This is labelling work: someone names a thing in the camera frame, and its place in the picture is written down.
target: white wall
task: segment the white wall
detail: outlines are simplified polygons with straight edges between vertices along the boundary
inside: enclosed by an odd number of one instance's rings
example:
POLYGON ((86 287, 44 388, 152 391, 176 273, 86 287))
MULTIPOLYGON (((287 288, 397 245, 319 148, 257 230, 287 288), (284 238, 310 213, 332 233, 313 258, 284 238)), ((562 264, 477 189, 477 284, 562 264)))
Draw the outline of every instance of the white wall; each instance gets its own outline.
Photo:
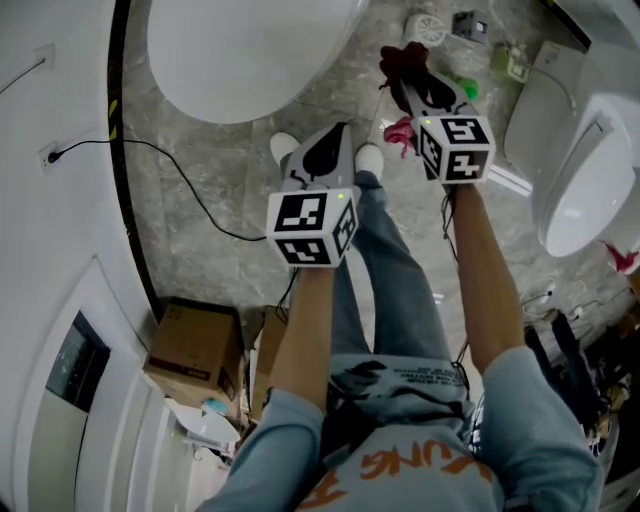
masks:
POLYGON ((154 322, 120 215, 107 145, 78 148, 48 174, 37 152, 107 137, 114 0, 3 0, 0 84, 56 45, 55 68, 0 96, 0 499, 13 508, 13 446, 27 383, 66 297, 97 255, 129 323, 154 322))

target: forearm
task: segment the forearm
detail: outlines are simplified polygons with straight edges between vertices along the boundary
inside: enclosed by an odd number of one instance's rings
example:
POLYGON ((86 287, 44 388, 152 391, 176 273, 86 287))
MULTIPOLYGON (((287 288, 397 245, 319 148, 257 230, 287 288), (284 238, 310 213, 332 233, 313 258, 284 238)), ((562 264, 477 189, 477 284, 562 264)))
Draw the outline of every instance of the forearm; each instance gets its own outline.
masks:
POLYGON ((335 269, 302 269, 289 325, 271 374, 274 388, 289 391, 325 411, 335 269))
POLYGON ((473 364, 483 373, 505 350, 524 344, 520 302, 473 185, 458 187, 453 222, 467 338, 473 364))

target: cardboard box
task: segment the cardboard box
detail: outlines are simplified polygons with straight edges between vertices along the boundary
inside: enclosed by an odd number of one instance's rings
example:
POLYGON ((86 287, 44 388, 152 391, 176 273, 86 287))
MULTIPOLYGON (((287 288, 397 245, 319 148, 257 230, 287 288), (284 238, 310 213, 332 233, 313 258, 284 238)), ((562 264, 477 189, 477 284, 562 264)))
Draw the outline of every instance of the cardboard box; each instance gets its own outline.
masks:
POLYGON ((280 342, 287 326, 276 316, 276 308, 267 306, 264 314, 264 326, 256 339, 257 364, 252 375, 251 419, 260 421, 262 409, 267 400, 271 385, 271 371, 276 361, 280 342))
POLYGON ((182 405, 220 400, 233 413, 240 393, 244 344, 234 308, 173 298, 144 371, 182 405))

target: electrical outlet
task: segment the electrical outlet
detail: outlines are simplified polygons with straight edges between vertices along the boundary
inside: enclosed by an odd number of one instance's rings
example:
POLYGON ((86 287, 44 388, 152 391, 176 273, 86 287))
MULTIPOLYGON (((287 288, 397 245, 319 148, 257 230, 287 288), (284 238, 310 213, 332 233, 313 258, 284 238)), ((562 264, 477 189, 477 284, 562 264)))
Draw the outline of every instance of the electrical outlet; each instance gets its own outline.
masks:
POLYGON ((43 73, 45 71, 53 70, 53 66, 56 61, 56 45, 48 44, 46 46, 41 46, 40 48, 36 48, 33 50, 33 53, 36 58, 36 62, 40 62, 44 59, 44 63, 34 69, 34 72, 43 73))
POLYGON ((42 148, 38 151, 38 161, 40 162, 40 168, 43 173, 48 173, 57 165, 56 162, 49 162, 49 155, 58 151, 58 144, 56 141, 53 141, 51 144, 48 144, 46 147, 42 148))

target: toilet seat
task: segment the toilet seat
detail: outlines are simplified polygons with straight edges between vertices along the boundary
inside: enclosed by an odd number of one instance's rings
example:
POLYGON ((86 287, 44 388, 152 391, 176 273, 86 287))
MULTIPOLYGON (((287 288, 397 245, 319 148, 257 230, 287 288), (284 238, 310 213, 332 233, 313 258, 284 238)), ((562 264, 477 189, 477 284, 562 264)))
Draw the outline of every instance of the toilet seat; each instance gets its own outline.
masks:
POLYGON ((595 119, 583 132, 555 181, 540 175, 534 212, 540 242, 553 256, 585 247, 609 225, 635 181, 626 133, 607 119, 595 119))
POLYGON ((240 123, 293 101, 335 59, 368 0, 153 0, 148 52, 186 114, 240 123))

